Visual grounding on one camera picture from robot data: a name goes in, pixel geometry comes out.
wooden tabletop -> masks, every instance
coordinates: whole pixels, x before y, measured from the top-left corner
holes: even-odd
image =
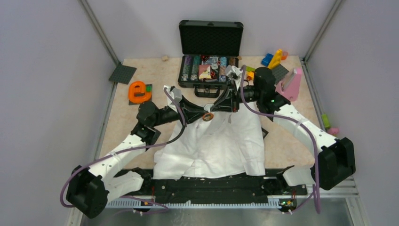
[[[253,68],[261,67],[263,56],[243,56],[239,66],[247,65]],[[146,84],[152,84],[152,101],[158,108],[167,105],[167,97],[163,92],[163,86],[176,86],[182,91],[182,94],[192,103],[204,106],[207,103],[213,103],[214,98],[199,98],[194,95],[194,89],[181,88],[177,84],[177,77],[180,70],[181,58],[170,58],[162,62],[160,58],[156,59],[125,59],[123,65],[136,67],[131,83],[134,81],[143,81]],[[288,70],[294,67],[301,67],[298,56],[289,56],[281,64]],[[137,123],[136,115],[138,105],[128,105],[129,85],[118,84],[115,97],[112,103],[110,117],[101,148],[100,156],[106,155],[109,151],[120,144],[130,133]],[[299,98],[292,103],[295,108],[315,125],[319,125],[313,102],[309,93],[306,79],[302,77]],[[261,117],[262,127],[269,134],[264,139],[266,168],[285,168],[290,165],[313,164],[314,159],[310,152],[290,133],[277,124],[274,124],[266,117]],[[164,143],[169,140],[176,122],[158,126],[161,132],[157,143]],[[140,167],[142,169],[152,169],[154,166],[154,153],[161,149],[150,148],[147,152],[137,156],[125,168]]]

white wall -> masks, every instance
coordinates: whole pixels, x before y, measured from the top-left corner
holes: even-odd
[[[399,2],[351,0],[310,70],[324,110],[355,145],[355,181],[373,225],[398,225]]]
[[[114,69],[77,0],[0,1],[0,225],[61,226]]]
[[[180,57],[183,19],[240,21],[243,56],[304,56],[333,0],[88,0],[119,59]]]

black case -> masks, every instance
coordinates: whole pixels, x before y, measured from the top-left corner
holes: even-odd
[[[217,70],[211,69],[215,72],[218,81],[192,81],[193,59],[200,55],[219,57],[219,59],[226,57],[227,65],[229,65],[230,58],[233,58],[235,60],[234,65],[238,66],[237,56],[239,55],[244,25],[240,22],[182,20],[179,24],[179,30],[184,54],[177,80],[179,85],[184,88],[195,88],[194,93],[198,97],[218,97],[220,89],[227,86],[228,78],[226,81],[219,81],[220,67],[218,67]],[[192,61],[186,69],[189,71],[189,75],[188,79],[185,78],[185,81],[183,69],[188,55],[192,57]],[[199,92],[198,89],[205,89],[205,92]],[[209,92],[211,89],[215,89],[216,92]]]

gray floor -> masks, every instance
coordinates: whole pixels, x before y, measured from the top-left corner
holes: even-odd
[[[131,212],[112,216],[116,209],[105,209],[92,220],[84,219],[81,226],[352,226],[344,198],[322,199],[322,213],[317,214],[310,200],[299,212],[282,215],[278,210],[170,210],[167,213],[140,216]]]

folded fabric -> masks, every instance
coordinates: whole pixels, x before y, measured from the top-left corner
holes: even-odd
[[[220,178],[246,172],[265,174],[259,116],[243,104],[236,113],[214,112],[211,121],[198,119],[182,136],[154,155],[154,179]],[[171,139],[182,128],[178,122]]]

